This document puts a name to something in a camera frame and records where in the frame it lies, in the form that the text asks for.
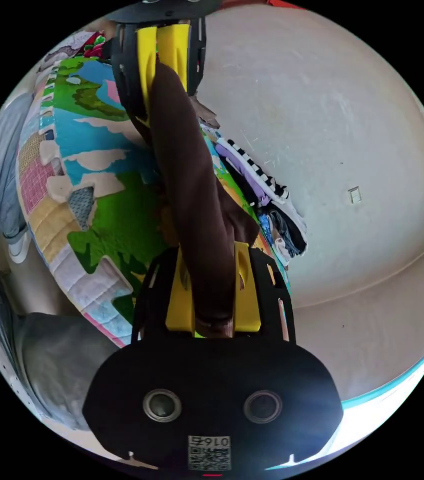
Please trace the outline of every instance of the brown towel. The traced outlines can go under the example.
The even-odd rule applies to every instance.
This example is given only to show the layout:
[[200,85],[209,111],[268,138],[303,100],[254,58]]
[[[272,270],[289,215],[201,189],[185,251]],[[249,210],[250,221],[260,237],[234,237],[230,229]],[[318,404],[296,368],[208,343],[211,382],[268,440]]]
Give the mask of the brown towel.
[[157,62],[150,92],[150,131],[132,112],[129,115],[152,144],[161,170],[190,272],[197,319],[218,326],[221,335],[224,325],[230,330],[233,312],[234,241],[252,245],[259,226],[216,178],[192,103],[171,68]]

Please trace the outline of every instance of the light switch plate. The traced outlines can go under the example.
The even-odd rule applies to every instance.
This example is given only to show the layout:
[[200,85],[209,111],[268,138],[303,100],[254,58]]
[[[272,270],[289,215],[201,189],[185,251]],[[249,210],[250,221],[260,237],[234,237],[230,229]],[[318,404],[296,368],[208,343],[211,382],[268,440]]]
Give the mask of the light switch plate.
[[354,187],[354,188],[351,188],[349,191],[348,191],[349,195],[350,195],[350,201],[353,203],[353,204],[356,204],[358,202],[361,202],[362,201],[362,195],[360,193],[360,189],[359,187]]

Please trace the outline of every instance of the camera lens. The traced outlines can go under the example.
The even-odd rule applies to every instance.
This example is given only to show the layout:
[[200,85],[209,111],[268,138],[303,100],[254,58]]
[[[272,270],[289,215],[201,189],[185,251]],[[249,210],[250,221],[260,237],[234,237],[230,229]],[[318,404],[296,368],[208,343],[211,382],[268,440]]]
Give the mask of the camera lens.
[[251,422],[266,424],[280,415],[282,400],[272,391],[256,391],[245,401],[243,410]]
[[169,390],[152,390],[145,395],[143,410],[156,422],[171,422],[182,411],[180,399]]

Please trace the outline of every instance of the white sneaker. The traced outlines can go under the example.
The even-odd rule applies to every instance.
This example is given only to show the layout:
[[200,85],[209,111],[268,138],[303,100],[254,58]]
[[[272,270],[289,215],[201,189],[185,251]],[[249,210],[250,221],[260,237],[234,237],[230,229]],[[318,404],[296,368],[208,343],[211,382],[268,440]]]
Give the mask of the white sneaker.
[[13,245],[8,245],[8,254],[10,255],[10,258],[14,263],[21,264],[25,261],[31,241],[32,236],[27,230],[17,243],[14,243]]

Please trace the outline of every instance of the foam play mat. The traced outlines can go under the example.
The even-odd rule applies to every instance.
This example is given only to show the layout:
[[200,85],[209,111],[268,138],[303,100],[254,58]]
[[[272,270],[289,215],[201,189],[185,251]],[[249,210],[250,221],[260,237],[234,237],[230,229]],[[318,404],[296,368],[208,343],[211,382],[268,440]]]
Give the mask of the foam play mat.
[[[215,175],[258,222],[215,151],[220,132],[201,127]],[[107,63],[54,64],[37,87],[17,170],[22,210],[58,285],[101,332],[127,345],[148,266],[178,241],[154,155],[140,145]],[[254,246],[275,255],[263,232]]]

